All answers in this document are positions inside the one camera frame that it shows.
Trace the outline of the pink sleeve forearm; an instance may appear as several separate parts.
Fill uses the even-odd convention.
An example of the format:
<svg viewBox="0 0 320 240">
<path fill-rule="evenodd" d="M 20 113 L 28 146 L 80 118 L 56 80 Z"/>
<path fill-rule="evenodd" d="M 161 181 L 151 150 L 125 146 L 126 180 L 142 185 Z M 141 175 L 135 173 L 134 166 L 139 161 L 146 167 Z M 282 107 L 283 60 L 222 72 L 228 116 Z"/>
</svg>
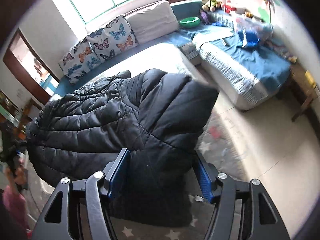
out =
<svg viewBox="0 0 320 240">
<path fill-rule="evenodd" d="M 24 231 L 28 231 L 30 227 L 27 220 L 27 208 L 24 196 L 21 193 L 14 194 L 11 187 L 7 185 L 3 192 L 3 204 Z"/>
</svg>

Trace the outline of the person left hand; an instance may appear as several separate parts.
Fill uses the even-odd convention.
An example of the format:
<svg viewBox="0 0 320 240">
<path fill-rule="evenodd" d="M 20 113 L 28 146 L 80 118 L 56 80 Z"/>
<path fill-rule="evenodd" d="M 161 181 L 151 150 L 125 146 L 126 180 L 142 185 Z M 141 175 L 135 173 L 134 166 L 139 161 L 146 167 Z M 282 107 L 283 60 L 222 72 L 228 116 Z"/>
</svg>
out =
<svg viewBox="0 0 320 240">
<path fill-rule="evenodd" d="M 12 189 L 15 189 L 16 185 L 22 186 L 27 182 L 25 169 L 21 165 L 16 168 L 15 173 L 12 173 L 10 167 L 7 166 L 4 174 L 6 175 Z"/>
</svg>

